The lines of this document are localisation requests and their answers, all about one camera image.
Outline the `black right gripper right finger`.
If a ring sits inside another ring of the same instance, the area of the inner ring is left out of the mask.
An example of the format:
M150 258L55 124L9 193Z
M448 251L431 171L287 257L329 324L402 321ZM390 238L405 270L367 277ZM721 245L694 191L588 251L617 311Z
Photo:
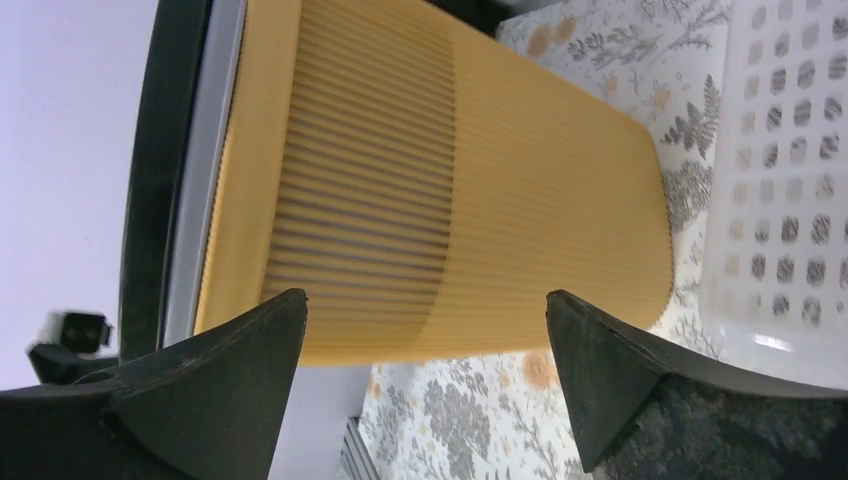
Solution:
M564 290L547 328L595 479L843 479L847 394L740 369Z

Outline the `black bucket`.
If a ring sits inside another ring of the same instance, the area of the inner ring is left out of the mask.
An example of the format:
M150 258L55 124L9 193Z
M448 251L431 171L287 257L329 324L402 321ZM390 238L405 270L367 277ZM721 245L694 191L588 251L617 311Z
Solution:
M128 182L119 288L119 360L161 346L210 1L157 5L139 103Z

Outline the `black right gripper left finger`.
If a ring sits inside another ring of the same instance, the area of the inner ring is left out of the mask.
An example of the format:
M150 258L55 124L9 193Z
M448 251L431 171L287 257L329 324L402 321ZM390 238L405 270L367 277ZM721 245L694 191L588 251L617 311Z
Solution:
M2 477L266 478L306 322L306 293L289 289L76 383L4 391Z

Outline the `white mesh plastic basket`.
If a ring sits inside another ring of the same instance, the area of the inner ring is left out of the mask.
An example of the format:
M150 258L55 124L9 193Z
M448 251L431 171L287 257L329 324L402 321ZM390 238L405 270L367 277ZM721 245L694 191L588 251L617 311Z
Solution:
M847 385L847 5L732 5L700 318L727 362Z

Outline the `grey plastic bucket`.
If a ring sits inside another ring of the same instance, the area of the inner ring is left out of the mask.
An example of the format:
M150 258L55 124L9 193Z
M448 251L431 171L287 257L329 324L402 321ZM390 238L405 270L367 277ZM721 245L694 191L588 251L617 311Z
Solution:
M247 3L212 3L180 181L160 346L193 335Z

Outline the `yellow plastic waste bin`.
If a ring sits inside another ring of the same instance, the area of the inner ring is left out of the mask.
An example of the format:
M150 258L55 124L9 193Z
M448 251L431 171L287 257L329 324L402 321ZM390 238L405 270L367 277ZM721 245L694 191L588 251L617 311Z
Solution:
M671 296L647 130L422 1L246 8L192 332L306 293L307 365L548 342L565 290L647 329Z

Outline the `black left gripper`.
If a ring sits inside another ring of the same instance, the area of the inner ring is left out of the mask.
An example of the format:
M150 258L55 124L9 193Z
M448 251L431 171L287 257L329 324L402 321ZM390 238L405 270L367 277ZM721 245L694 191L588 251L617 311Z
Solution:
M59 344L36 344L28 350L27 357L42 384L72 384L118 364L117 357L83 358Z

